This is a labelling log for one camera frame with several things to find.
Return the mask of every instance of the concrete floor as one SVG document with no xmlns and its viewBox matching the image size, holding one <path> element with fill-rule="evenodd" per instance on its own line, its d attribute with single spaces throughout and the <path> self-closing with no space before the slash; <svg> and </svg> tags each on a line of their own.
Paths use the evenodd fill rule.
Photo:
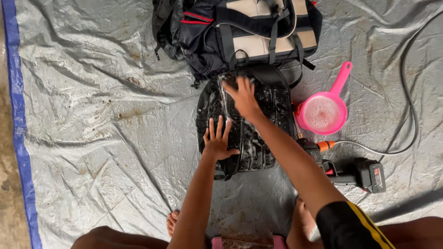
<svg viewBox="0 0 443 249">
<path fill-rule="evenodd" d="M 0 248 L 30 248 L 22 188 L 12 145 L 12 114 L 0 5 Z"/>
</svg>

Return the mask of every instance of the red zipper trim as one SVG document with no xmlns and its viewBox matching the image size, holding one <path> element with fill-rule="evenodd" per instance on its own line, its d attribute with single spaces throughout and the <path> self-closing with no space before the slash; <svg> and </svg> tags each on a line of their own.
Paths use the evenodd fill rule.
<svg viewBox="0 0 443 249">
<path fill-rule="evenodd" d="M 181 23 L 188 23 L 188 24 L 205 24 L 209 25 L 210 23 L 207 22 L 200 22 L 200 21 L 188 21 L 188 20 L 180 20 Z"/>
<path fill-rule="evenodd" d="M 206 18 L 206 17 L 203 17 L 203 16 L 199 16 L 199 15 L 196 15 L 196 14 L 191 13 L 191 12 L 183 12 L 183 14 L 184 15 L 190 15 L 190 16 L 193 16 L 193 17 L 196 17 L 196 18 L 200 18 L 200 19 L 208 21 L 208 22 L 214 21 L 214 19 L 209 19 L 209 18 Z"/>
</svg>

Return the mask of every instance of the hand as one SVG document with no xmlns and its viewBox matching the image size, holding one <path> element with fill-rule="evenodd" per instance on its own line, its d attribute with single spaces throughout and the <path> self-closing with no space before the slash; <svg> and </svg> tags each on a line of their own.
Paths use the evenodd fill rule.
<svg viewBox="0 0 443 249">
<path fill-rule="evenodd" d="M 232 155 L 240 154 L 240 151 L 237 149 L 227 150 L 228 135 L 229 131 L 231 130 L 231 126 L 232 120 L 228 118 L 225 133 L 222 136 L 223 116 L 220 115 L 220 117 L 218 117 L 217 133 L 214 132 L 214 119 L 209 119 L 209 128 L 206 128 L 206 133 L 203 136 L 203 140 L 205 141 L 205 149 L 203 150 L 203 155 L 208 153 L 217 160 L 223 160 Z"/>
<path fill-rule="evenodd" d="M 223 88 L 235 101 L 235 108 L 249 122 L 254 123 L 256 117 L 263 116 L 263 112 L 258 106 L 254 97 L 255 85 L 251 85 L 249 78 L 237 77 L 238 91 L 223 82 Z"/>
</svg>

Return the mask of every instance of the yellow stripe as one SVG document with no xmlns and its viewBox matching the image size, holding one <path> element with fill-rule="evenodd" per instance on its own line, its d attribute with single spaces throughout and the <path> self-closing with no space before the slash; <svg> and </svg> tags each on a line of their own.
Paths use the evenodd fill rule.
<svg viewBox="0 0 443 249">
<path fill-rule="evenodd" d="M 372 238 L 380 244 L 382 249 L 395 249 L 395 247 L 389 242 L 388 239 L 381 233 L 381 231 L 372 223 L 371 219 L 366 219 L 366 214 L 362 212 L 356 205 L 354 205 L 352 202 L 347 202 L 349 207 L 351 207 L 352 211 L 357 215 L 357 217 L 360 219 L 361 224 L 371 232 Z"/>
</svg>

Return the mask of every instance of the orange hose connector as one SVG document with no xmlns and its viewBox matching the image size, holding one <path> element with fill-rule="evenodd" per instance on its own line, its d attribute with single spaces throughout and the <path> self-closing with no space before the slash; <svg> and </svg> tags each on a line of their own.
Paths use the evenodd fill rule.
<svg viewBox="0 0 443 249">
<path fill-rule="evenodd" d="M 327 151 L 335 145 L 334 141 L 322 141 L 318 142 L 317 145 L 320 148 L 320 152 Z"/>
</svg>

